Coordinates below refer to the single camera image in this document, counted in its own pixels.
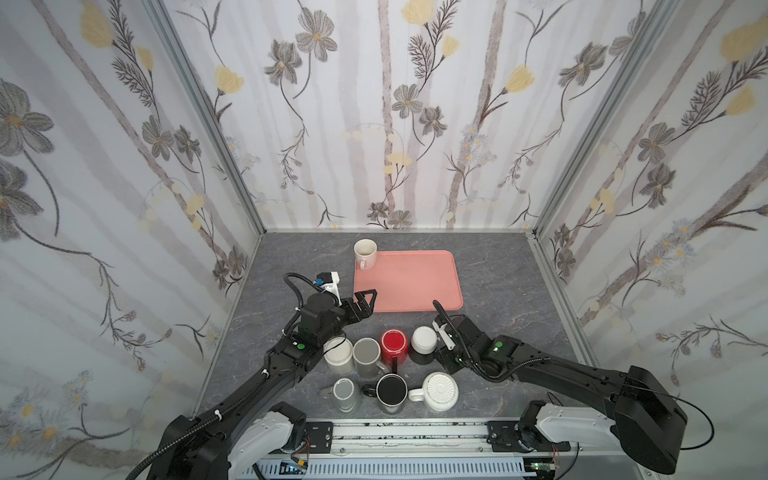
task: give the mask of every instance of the white mug handle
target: white mug handle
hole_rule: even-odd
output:
[[[408,391],[408,400],[411,402],[424,401],[424,389],[413,389]]]

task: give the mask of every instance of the cup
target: cup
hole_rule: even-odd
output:
[[[376,265],[376,242],[364,238],[355,242],[355,262],[361,270],[371,270]]]
[[[397,357],[397,363],[402,365],[408,358],[408,336],[400,329],[389,329],[379,340],[382,350],[382,363],[392,369],[392,358]]]
[[[350,379],[338,379],[333,386],[320,390],[323,398],[330,398],[342,413],[351,413],[360,405],[360,388]]]
[[[435,359],[435,347],[437,347],[435,330],[428,326],[420,326],[411,335],[408,357],[419,365],[428,365]]]
[[[389,370],[381,362],[381,348],[376,339],[366,337],[355,342],[352,356],[355,360],[357,373],[364,379],[372,379],[379,372],[387,373]]]
[[[346,375],[354,370],[352,342],[342,336],[334,336],[323,345],[325,359],[331,372]]]
[[[406,407],[408,386],[406,381],[396,373],[387,373],[375,386],[366,385],[362,388],[365,396],[379,400],[379,408],[388,415],[397,415]]]
[[[456,405],[458,385],[449,374],[434,372],[424,379],[422,388],[408,392],[412,402],[424,402],[433,412],[445,412]]]

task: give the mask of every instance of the mug handle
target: mug handle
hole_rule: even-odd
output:
[[[378,398],[376,395],[376,385],[373,385],[372,383],[360,387],[360,392],[364,396],[373,397],[374,399]]]
[[[408,391],[408,400],[411,402],[424,401],[424,389],[413,389]]]

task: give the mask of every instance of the flower center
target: flower center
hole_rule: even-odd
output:
[[[43,430],[43,438],[50,440],[56,436],[56,427],[48,427]]]
[[[17,127],[21,127],[24,124],[21,118],[15,115],[9,115],[8,117],[5,117],[5,121],[6,123],[9,123],[11,125],[16,125]]]

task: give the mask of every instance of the red mug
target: red mug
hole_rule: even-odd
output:
[[[382,347],[382,363],[392,368],[392,358],[397,357],[397,365],[401,366],[408,358],[408,336],[400,329],[389,329],[379,340]]]

